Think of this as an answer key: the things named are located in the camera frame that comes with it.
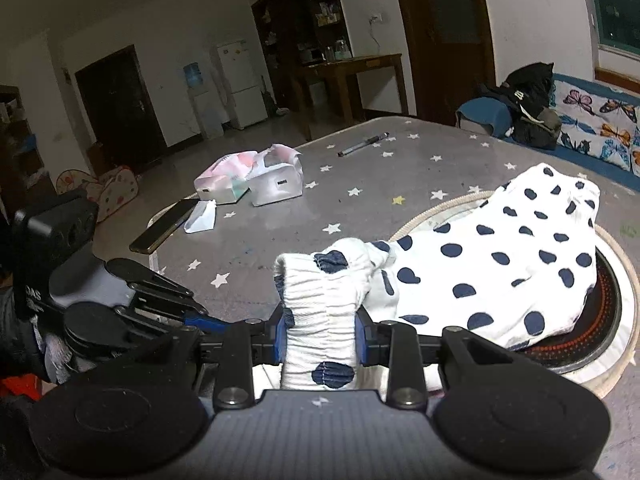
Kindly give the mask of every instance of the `white refrigerator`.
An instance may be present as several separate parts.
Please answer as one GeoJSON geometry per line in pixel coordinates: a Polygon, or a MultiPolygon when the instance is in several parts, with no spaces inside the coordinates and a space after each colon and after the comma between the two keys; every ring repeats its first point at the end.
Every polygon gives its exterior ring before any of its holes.
{"type": "Polygon", "coordinates": [[[234,128],[242,130],[267,118],[262,92],[251,66],[245,40],[219,44],[212,51],[212,62],[222,77],[223,101],[234,128]]]}

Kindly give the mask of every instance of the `pink butterfly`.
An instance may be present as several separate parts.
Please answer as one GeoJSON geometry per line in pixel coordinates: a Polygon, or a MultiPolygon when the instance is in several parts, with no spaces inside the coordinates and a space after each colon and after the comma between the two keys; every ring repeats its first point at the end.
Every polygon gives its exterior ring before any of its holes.
{"type": "Polygon", "coordinates": [[[593,110],[591,110],[591,103],[593,103],[593,99],[591,99],[590,95],[581,94],[577,90],[571,90],[569,95],[565,97],[562,102],[566,105],[577,105],[585,112],[595,115],[593,110]]]}

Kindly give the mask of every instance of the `door frame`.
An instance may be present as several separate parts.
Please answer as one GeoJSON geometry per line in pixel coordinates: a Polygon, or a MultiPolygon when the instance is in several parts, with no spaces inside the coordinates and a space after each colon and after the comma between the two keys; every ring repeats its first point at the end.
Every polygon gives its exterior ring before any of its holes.
{"type": "MultiPolygon", "coordinates": [[[[76,86],[78,86],[78,91],[80,92],[80,98],[82,99],[82,106],[84,107],[84,110],[86,112],[87,118],[89,119],[89,122],[91,122],[91,117],[89,115],[89,111],[87,109],[86,106],[86,101],[85,101],[85,95],[84,92],[82,91],[82,87],[78,84],[78,73],[82,72],[82,70],[85,70],[86,68],[89,68],[93,65],[98,65],[101,63],[106,63],[108,62],[110,59],[116,57],[116,56],[120,56],[121,54],[129,54],[132,59],[133,59],[133,63],[136,67],[136,73],[138,74],[138,80],[140,82],[140,86],[142,87],[142,99],[143,99],[143,104],[145,105],[145,113],[146,115],[150,118],[150,123],[151,126],[154,130],[154,133],[158,136],[159,140],[160,140],[160,148],[161,148],[161,156],[164,156],[167,154],[168,152],[168,147],[166,145],[166,139],[164,138],[164,135],[162,134],[162,128],[160,127],[160,123],[158,122],[158,116],[156,116],[156,110],[154,109],[154,105],[151,102],[151,97],[149,96],[149,92],[146,89],[146,82],[145,79],[142,77],[142,71],[140,70],[140,62],[138,61],[138,55],[136,54],[136,46],[134,44],[130,44],[127,45],[124,48],[121,48],[120,50],[117,50],[116,52],[111,52],[109,55],[101,57],[100,59],[89,63],[86,66],[83,66],[81,69],[76,70],[74,72],[74,77],[76,78],[76,86]]],[[[94,130],[94,135],[95,135],[95,128],[94,125],[91,125],[92,129],[94,130]]]]}
{"type": "MultiPolygon", "coordinates": [[[[430,84],[428,78],[424,74],[430,73],[430,65],[433,64],[433,52],[425,49],[424,45],[430,44],[430,40],[437,34],[431,13],[426,9],[421,9],[417,3],[417,11],[412,10],[412,0],[398,0],[400,4],[400,13],[402,22],[404,23],[404,33],[409,49],[409,59],[412,68],[412,79],[414,82],[415,107],[418,118],[428,117],[428,108],[434,92],[438,91],[439,86],[430,84]],[[423,26],[420,29],[414,27],[414,23],[420,23],[423,26]]],[[[482,42],[482,50],[484,52],[484,77],[489,85],[495,85],[495,60],[494,60],[494,42],[491,36],[491,24],[489,22],[489,12],[486,6],[486,0],[474,0],[478,12],[478,33],[482,42]]]]}

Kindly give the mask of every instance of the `beige rope trim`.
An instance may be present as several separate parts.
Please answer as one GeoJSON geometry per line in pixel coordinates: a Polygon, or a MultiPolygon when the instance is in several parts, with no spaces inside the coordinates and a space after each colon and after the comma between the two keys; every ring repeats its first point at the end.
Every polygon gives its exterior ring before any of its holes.
{"type": "MultiPolygon", "coordinates": [[[[437,215],[438,213],[446,211],[447,209],[451,209],[455,206],[477,202],[478,200],[486,200],[493,193],[493,191],[483,191],[480,193],[460,196],[458,198],[454,198],[453,200],[448,200],[447,202],[442,202],[436,207],[432,207],[431,209],[425,211],[424,213],[420,213],[418,216],[411,219],[390,238],[390,241],[395,242],[399,238],[402,238],[403,236],[409,234],[422,222],[437,215]]],[[[607,231],[605,231],[599,225],[596,225],[595,229],[598,236],[602,238],[609,245],[609,247],[611,247],[611,249],[613,249],[614,253],[616,253],[616,256],[620,259],[620,262],[622,262],[623,267],[625,267],[626,275],[631,282],[631,287],[633,288],[634,297],[636,300],[636,311],[634,314],[634,323],[631,329],[631,337],[629,338],[629,342],[626,345],[625,350],[622,352],[620,359],[618,359],[617,362],[605,373],[583,384],[583,386],[590,389],[594,394],[602,399],[613,389],[616,383],[620,380],[620,377],[622,377],[622,373],[625,371],[626,366],[631,362],[631,358],[633,357],[634,351],[636,350],[636,345],[638,344],[638,335],[640,333],[640,320],[638,313],[640,305],[640,281],[638,280],[638,274],[636,274],[634,265],[631,263],[628,256],[626,256],[625,251],[622,249],[622,247],[620,247],[615,238],[607,233],[607,231]]]]}

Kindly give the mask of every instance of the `window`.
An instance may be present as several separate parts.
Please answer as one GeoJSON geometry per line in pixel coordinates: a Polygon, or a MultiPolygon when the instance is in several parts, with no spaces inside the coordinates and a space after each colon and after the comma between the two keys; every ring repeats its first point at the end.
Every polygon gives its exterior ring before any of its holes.
{"type": "Polygon", "coordinates": [[[640,55],[640,0],[594,0],[600,43],[640,55]]]}

